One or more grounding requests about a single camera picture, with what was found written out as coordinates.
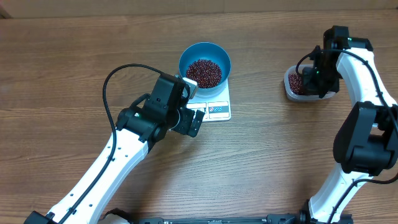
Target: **digital scale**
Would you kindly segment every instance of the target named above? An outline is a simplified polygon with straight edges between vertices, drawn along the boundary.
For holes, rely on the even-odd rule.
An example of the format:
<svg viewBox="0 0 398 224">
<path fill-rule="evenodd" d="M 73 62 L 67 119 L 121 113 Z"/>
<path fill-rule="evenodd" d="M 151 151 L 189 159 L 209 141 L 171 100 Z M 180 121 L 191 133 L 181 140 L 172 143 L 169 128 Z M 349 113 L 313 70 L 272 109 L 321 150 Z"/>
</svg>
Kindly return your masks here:
<svg viewBox="0 0 398 224">
<path fill-rule="evenodd" d="M 228 81 L 220 94 L 209 98 L 195 95 L 193 99 L 189 100 L 187 108 L 204 112 L 203 122 L 229 121 L 231 119 L 231 102 Z"/>
</svg>

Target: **wood grain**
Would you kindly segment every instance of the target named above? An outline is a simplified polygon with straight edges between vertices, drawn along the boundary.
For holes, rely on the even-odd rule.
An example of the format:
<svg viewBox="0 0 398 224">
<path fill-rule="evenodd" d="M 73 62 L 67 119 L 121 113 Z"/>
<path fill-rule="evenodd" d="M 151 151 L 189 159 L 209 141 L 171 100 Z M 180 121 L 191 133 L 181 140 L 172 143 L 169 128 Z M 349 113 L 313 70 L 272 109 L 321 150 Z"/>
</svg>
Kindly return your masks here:
<svg viewBox="0 0 398 224">
<path fill-rule="evenodd" d="M 205 123 L 196 138 L 168 133 L 105 211 L 164 218 L 296 212 L 333 167 L 333 140 L 350 102 L 341 82 L 330 100 L 293 103 L 283 75 L 335 24 L 371 40 L 397 98 L 396 10 L 0 21 L 0 223 L 46 213 L 98 156 L 111 132 L 101 89 L 112 69 L 144 63 L 174 74 L 184 49 L 202 41 L 220 44 L 232 59 L 232 120 Z M 143 69 L 117 73 L 108 85 L 113 116 L 156 78 Z M 396 184 L 368 184 L 345 212 L 356 223 L 397 223 L 397 199 Z"/>
<path fill-rule="evenodd" d="M 395 9 L 398 0 L 1 0 L 16 19 L 221 12 Z"/>
</svg>

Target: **black cable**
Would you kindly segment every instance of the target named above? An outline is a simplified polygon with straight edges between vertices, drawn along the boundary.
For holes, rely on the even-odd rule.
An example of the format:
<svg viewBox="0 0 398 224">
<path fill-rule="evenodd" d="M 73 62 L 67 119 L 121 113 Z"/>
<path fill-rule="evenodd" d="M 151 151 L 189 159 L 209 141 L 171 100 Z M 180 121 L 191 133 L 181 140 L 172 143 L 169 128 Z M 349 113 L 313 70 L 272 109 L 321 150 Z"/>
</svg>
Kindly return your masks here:
<svg viewBox="0 0 398 224">
<path fill-rule="evenodd" d="M 115 74 L 117 71 L 119 71 L 121 69 L 128 68 L 128 67 L 142 67 L 142 68 L 146 68 L 146 69 L 152 70 L 152 71 L 160 73 L 160 74 L 163 73 L 162 71 L 160 71 L 160 70 L 158 70 L 156 68 L 152 68 L 152 67 L 147 66 L 147 65 L 141 65 L 141 64 L 132 63 L 132 64 L 122 65 L 122 66 L 120 66 L 118 68 L 115 68 L 106 77 L 105 82 L 104 82 L 104 86 L 103 86 L 103 89 L 102 89 L 102 100 L 104 101 L 104 107 L 105 107 L 106 115 L 108 116 L 109 123 L 111 124 L 111 129 L 112 129 L 113 142 L 112 142 L 111 154 L 108 156 L 108 160 L 105 162 L 105 165 L 102 167 L 101 171 L 98 173 L 98 175 L 92 181 L 90 186 L 88 186 L 88 188 L 83 192 L 83 194 L 79 197 L 79 199 L 75 202 L 75 204 L 73 204 L 73 206 L 69 208 L 68 212 L 63 216 L 63 218 L 58 222 L 58 224 L 64 223 L 67 220 L 67 218 L 76 210 L 77 206 L 79 206 L 81 201 L 83 201 L 83 199 L 87 196 L 87 194 L 90 192 L 90 190 L 97 183 L 97 181 L 101 178 L 101 176 L 104 174 L 106 168 L 108 168 L 109 163 L 111 163 L 111 161 L 113 159 L 113 155 L 114 155 L 114 152 L 116 150 L 116 128 L 114 126 L 112 115 L 111 115 L 111 112 L 110 112 L 109 107 L 108 107 L 108 102 L 106 101 L 106 85 L 108 84 L 108 81 L 112 77 L 113 74 Z"/>
<path fill-rule="evenodd" d="M 366 61 L 365 59 L 361 58 L 360 56 L 358 56 L 358 55 L 356 55 L 356 54 L 354 54 L 354 53 L 352 53 L 352 52 L 346 51 L 346 50 L 340 50 L 340 49 L 319 50 L 319 51 L 312 52 L 312 53 L 309 53 L 309 54 L 307 54 L 306 56 L 304 56 L 304 57 L 298 62 L 297 66 L 296 66 L 296 73 L 297 73 L 298 75 L 301 75 L 301 74 L 299 73 L 299 65 L 300 65 L 306 58 L 311 57 L 311 56 L 314 56 L 315 54 L 320 54 L 320 53 L 322 53 L 322 52 L 340 52 L 340 53 L 348 54 L 348 55 L 350 55 L 350 56 L 352 56 L 352 57 L 358 59 L 360 62 L 362 62 L 362 63 L 366 66 L 366 68 L 368 68 L 368 70 L 369 70 L 369 72 L 370 72 L 370 74 L 371 74 L 371 76 L 372 76 L 372 79 L 373 79 L 373 84 L 374 84 L 374 87 L 375 87 L 375 89 L 376 89 L 377 96 L 379 97 L 381 103 L 383 104 L 383 107 L 385 107 L 385 109 L 388 111 L 388 114 L 389 114 L 389 116 L 390 116 L 390 118 L 391 118 L 391 121 L 392 121 L 392 127 L 394 128 L 394 131 L 396 132 L 397 137 L 398 137 L 398 125 L 397 125 L 396 118 L 395 118 L 394 114 L 392 113 L 390 107 L 388 106 L 387 102 L 385 101 L 385 99 L 384 99 L 384 97 L 383 97 L 383 95 L 382 95 L 383 92 L 380 90 L 379 82 L 377 81 L 377 78 L 376 78 L 376 75 L 375 75 L 375 73 L 374 73 L 374 70 L 373 70 L 372 67 L 369 65 L 368 61 Z M 359 179 L 359 180 L 355 180 L 355 181 L 347 188 L 347 190 L 345 191 L 345 193 L 343 194 L 343 196 L 341 196 L 341 198 L 339 199 L 339 201 L 337 201 L 336 206 L 333 207 L 333 210 L 332 210 L 332 212 L 331 212 L 331 214 L 330 214 L 330 217 L 329 217 L 329 219 L 328 219 L 327 224 L 330 224 L 330 223 L 331 223 L 331 220 L 333 219 L 333 216 L 335 215 L 335 213 L 336 213 L 338 207 L 341 205 L 341 203 L 343 203 L 343 200 L 347 197 L 347 195 L 349 194 L 349 192 L 351 191 L 351 189 L 352 189 L 354 186 L 356 187 L 360 182 L 369 182 L 369 183 L 374 183 L 374 184 L 391 184 L 391 183 L 395 182 L 396 180 L 398 180 L 398 174 L 396 174 L 395 177 L 393 177 L 393 178 L 391 178 L 391 179 L 389 179 L 389 180 L 369 180 L 369 179 Z"/>
<path fill-rule="evenodd" d="M 138 99 L 134 100 L 134 102 L 131 103 L 130 108 L 137 106 L 139 103 L 148 99 L 149 97 L 150 97 L 149 93 L 144 93 L 142 96 L 140 96 Z"/>
</svg>

